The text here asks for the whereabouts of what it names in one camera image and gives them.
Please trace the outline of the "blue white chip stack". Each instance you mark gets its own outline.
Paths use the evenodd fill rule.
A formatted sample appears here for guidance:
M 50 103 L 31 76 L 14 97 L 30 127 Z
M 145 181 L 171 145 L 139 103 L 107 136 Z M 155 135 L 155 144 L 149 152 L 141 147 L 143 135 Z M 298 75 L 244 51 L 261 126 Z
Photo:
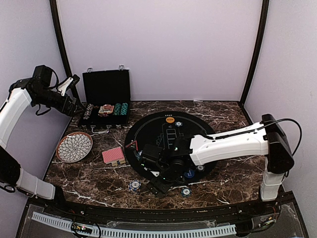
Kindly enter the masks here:
M 141 182 L 138 180 L 134 180 L 130 182 L 128 189 L 131 193 L 138 194 L 140 192 Z

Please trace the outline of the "teal blue chip stack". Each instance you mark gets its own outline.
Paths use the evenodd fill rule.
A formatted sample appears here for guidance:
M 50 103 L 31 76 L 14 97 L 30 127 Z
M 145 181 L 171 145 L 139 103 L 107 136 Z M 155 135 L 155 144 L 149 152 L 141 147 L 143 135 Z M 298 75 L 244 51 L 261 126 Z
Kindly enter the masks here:
M 181 196 L 182 197 L 190 197 L 192 195 L 192 190 L 188 187 L 183 187 L 181 189 Z

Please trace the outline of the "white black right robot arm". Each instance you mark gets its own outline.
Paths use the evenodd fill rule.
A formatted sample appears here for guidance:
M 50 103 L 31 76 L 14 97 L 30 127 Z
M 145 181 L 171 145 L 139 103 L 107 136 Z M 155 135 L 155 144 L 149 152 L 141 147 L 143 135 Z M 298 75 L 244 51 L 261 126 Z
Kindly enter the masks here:
M 272 207 L 286 173 L 294 166 L 294 153 L 280 122 L 265 114 L 260 122 L 241 129 L 177 137 L 166 150 L 146 144 L 137 158 L 142 166 L 158 173 L 149 185 L 155 195 L 162 196 L 190 169 L 203 170 L 212 162 L 241 156 L 265 156 L 260 199 L 253 203 L 253 211 L 263 215 Z

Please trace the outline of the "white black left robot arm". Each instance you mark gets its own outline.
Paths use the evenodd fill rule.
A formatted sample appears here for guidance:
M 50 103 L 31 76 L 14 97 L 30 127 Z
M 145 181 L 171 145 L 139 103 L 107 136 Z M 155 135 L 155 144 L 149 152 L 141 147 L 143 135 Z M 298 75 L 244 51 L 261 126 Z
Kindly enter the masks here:
M 80 78 L 73 75 L 53 91 L 39 76 L 18 80 L 10 87 L 10 96 L 0 110 L 0 181 L 8 192 L 22 191 L 31 197 L 51 200 L 50 207 L 59 216 L 66 216 L 70 206 L 65 202 L 63 190 L 28 173 L 7 151 L 9 137 L 19 118 L 29 106 L 45 105 L 67 116 L 74 116 L 81 107 L 66 91 L 74 88 Z

